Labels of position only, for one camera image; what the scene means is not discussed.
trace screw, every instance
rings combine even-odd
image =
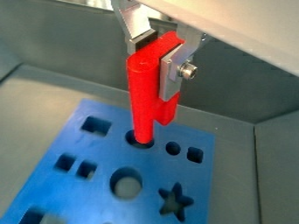
[[[187,81],[196,76],[198,67],[186,61],[179,67],[179,76],[183,77]]]

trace star-shaped hole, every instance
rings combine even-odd
[[[164,189],[159,190],[159,194],[164,199],[160,214],[174,213],[179,221],[184,221],[184,208],[194,203],[192,198],[183,195],[183,187],[180,183],[176,183],[172,190],[168,192]]]

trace white panel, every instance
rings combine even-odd
[[[299,1],[138,1],[299,76]]]

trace red peg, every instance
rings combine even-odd
[[[180,93],[170,101],[159,98],[160,59],[180,44],[183,40],[176,37],[175,31],[170,31],[127,59],[135,140],[142,144],[154,139],[155,120],[167,125],[175,116]]]

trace hole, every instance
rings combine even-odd
[[[30,208],[26,212],[19,224],[40,224],[43,220],[44,213],[35,208]]]
[[[55,168],[68,172],[75,163],[75,160],[76,158],[74,156],[63,154],[55,164]]]
[[[135,198],[143,188],[143,179],[139,172],[130,167],[116,170],[110,179],[110,188],[122,200]]]
[[[192,198],[183,195],[183,187],[176,183],[171,191],[159,190],[164,203],[160,209],[160,215],[174,214],[179,221],[184,221],[184,209],[194,204]]]
[[[176,142],[170,142],[166,145],[166,151],[172,155],[176,156],[179,155],[180,151],[182,151],[182,147]]]
[[[83,161],[79,170],[78,176],[83,177],[84,179],[92,179],[98,166],[88,161]]]
[[[139,143],[136,141],[135,132],[130,130],[126,133],[126,140],[127,142],[134,145],[138,149],[150,149],[155,145],[155,140],[152,140],[150,143]]]
[[[60,219],[58,216],[46,214],[42,218],[40,224],[67,224],[66,220]]]
[[[202,149],[191,147],[188,149],[187,158],[194,162],[200,164],[203,160],[203,151]]]
[[[92,134],[104,137],[108,133],[111,122],[102,120],[94,116],[90,116],[82,125],[82,129]]]

